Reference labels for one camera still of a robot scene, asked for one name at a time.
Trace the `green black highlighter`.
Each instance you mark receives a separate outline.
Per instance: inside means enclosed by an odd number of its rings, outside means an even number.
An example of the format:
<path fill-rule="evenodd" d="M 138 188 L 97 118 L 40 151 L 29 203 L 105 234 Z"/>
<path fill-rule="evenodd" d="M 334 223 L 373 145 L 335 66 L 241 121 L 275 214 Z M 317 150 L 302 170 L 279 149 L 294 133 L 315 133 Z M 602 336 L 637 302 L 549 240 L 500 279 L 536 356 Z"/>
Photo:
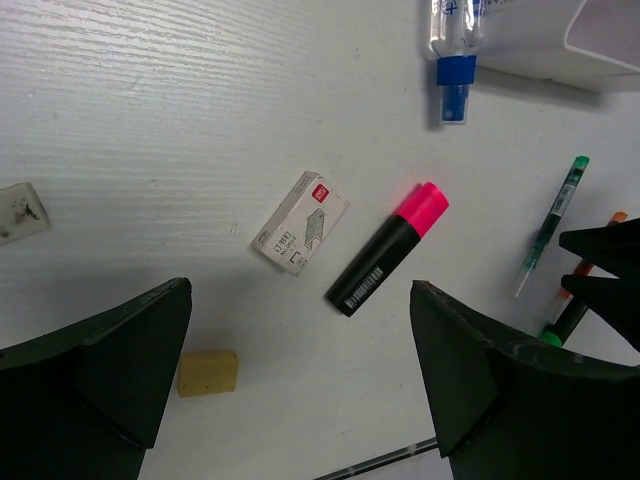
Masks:
<path fill-rule="evenodd" d="M 563 347 L 570 335 L 588 312 L 588 305 L 573 297 L 554 324 L 547 326 L 540 340 L 556 347 Z"/>

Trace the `clear blue pen pack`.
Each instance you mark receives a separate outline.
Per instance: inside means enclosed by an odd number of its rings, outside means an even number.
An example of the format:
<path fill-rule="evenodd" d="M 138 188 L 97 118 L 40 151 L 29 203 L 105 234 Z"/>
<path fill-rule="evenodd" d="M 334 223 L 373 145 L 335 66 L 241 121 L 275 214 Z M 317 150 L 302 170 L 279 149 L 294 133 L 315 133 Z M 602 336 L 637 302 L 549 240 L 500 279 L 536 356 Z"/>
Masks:
<path fill-rule="evenodd" d="M 444 124 L 464 124 L 477 53 L 484 39 L 487 2 L 438 0 L 429 2 L 428 54 L 436 63 L 440 115 Z"/>

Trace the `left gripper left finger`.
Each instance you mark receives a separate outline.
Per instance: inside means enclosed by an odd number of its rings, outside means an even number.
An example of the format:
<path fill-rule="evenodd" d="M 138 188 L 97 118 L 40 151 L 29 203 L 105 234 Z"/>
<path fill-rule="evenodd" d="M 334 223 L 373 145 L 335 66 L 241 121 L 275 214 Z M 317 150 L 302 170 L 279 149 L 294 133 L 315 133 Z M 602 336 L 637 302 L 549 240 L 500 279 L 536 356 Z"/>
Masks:
<path fill-rule="evenodd" d="M 4 479 L 135 479 L 155 445 L 192 285 L 174 278 L 1 352 Z"/>

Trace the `pink black highlighter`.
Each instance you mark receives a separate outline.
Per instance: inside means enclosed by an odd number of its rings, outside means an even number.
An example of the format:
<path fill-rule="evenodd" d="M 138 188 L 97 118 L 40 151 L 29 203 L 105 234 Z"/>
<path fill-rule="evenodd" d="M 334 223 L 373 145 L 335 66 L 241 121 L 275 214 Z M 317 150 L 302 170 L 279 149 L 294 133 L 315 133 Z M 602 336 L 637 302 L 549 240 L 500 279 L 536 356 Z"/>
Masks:
<path fill-rule="evenodd" d="M 420 243 L 449 207 L 435 184 L 418 184 L 375 232 L 326 292 L 326 300 L 352 316 Z"/>

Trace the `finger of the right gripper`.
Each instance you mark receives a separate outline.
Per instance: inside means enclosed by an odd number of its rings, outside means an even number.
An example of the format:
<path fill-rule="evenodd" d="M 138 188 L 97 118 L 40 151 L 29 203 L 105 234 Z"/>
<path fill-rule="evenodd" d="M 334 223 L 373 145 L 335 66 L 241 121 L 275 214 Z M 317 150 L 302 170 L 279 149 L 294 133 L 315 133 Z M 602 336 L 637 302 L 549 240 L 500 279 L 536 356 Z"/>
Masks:
<path fill-rule="evenodd" d="M 639 279 L 640 219 L 583 230 L 565 231 L 561 248 L 623 280 Z"/>
<path fill-rule="evenodd" d="M 561 285 L 639 349 L 639 281 L 565 275 Z"/>

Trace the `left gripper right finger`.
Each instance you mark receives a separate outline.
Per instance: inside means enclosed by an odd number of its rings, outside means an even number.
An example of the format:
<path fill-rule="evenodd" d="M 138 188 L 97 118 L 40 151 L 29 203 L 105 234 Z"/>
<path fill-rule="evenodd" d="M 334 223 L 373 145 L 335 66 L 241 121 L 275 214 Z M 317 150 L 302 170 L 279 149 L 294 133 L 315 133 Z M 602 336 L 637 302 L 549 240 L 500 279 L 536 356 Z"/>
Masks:
<path fill-rule="evenodd" d="M 635 479 L 639 371 L 549 345 L 426 281 L 410 319 L 457 479 Z"/>

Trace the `grey white eraser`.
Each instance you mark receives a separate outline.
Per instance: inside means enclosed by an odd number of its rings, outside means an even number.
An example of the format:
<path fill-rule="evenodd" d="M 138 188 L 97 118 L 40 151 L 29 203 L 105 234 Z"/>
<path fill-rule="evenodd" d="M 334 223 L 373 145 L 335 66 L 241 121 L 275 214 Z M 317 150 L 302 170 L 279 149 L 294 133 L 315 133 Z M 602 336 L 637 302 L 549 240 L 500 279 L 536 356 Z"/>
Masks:
<path fill-rule="evenodd" d="M 0 194 L 0 242 L 2 245 L 51 228 L 51 220 L 30 182 L 4 187 Z"/>

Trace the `red gel pen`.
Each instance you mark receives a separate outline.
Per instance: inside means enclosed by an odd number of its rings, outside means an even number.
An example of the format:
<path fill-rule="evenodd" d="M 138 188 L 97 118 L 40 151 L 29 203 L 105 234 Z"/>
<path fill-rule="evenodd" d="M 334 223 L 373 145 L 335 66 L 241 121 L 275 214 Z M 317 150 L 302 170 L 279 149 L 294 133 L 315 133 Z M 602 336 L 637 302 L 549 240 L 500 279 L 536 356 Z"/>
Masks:
<path fill-rule="evenodd" d="M 616 212 L 607 223 L 607 227 L 617 225 L 624 222 L 628 217 L 628 214 L 623 211 Z M 594 265 L 582 259 L 573 270 L 573 275 L 586 276 L 593 269 Z M 571 299 L 572 295 L 563 287 L 561 287 L 556 295 L 553 297 L 551 303 L 548 305 L 543 314 L 543 319 L 546 324 L 554 324 L 563 308 Z"/>

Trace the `green gel pen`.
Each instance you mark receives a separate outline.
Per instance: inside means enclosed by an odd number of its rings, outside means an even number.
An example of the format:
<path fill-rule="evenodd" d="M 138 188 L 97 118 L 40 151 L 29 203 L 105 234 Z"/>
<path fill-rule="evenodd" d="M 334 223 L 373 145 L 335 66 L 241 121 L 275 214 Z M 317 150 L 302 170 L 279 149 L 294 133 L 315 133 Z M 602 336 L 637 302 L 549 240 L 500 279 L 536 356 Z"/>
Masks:
<path fill-rule="evenodd" d="M 571 165 L 545 219 L 533 238 L 531 247 L 514 279 L 513 296 L 519 297 L 524 287 L 537 268 L 537 265 L 552 240 L 566 209 L 575 194 L 590 163 L 587 156 L 577 156 Z"/>

